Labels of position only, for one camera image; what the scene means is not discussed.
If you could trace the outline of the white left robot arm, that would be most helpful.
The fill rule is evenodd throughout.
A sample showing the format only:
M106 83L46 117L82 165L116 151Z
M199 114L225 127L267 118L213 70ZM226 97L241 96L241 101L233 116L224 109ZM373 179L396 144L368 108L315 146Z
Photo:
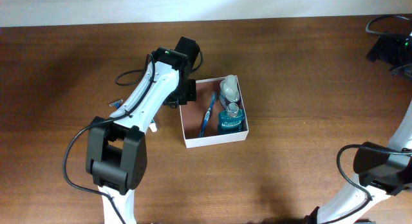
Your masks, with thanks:
M189 75L199 53L187 37L173 50L159 47L147 56L144 76L129 98L108 118L93 119L86 171L101 193L105 223L135 223L135 189L147 168L145 134L162 105L176 108L196 100Z

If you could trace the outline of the clear sanitizer bottle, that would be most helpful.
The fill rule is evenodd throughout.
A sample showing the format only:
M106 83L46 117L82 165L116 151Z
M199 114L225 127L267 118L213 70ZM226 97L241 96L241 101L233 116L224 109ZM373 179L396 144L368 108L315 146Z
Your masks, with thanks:
M238 81L234 75L228 75L220 82L219 99L225 109L230 103L237 104L239 102Z

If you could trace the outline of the blue mouthwash bottle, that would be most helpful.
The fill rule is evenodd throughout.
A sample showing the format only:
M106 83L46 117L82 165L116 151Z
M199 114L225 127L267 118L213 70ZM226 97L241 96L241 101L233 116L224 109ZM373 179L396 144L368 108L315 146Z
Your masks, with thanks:
M220 135L237 133L243 129L245 112L236 103L230 103L219 113L218 133Z

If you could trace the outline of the blue white toothbrush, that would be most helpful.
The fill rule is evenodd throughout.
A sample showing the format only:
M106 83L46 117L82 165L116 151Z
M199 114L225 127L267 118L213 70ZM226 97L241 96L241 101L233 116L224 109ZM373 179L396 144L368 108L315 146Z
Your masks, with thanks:
M207 124L211 116L216 99L217 99L217 93L214 91L211 96L211 103L209 105L209 108L206 111L205 116L203 118L203 122L202 122L200 133L199 133L199 138L202 138L204 136L205 128L207 127Z

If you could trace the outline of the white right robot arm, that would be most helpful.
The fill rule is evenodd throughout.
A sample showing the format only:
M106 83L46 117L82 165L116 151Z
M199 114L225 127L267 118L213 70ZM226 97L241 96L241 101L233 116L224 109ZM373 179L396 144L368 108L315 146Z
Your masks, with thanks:
M356 149L352 177L341 165L345 150ZM387 146L372 142L342 147L337 168L346 185L327 204L316 207L304 223L367 223L363 218L374 205L411 190L411 110L407 110Z

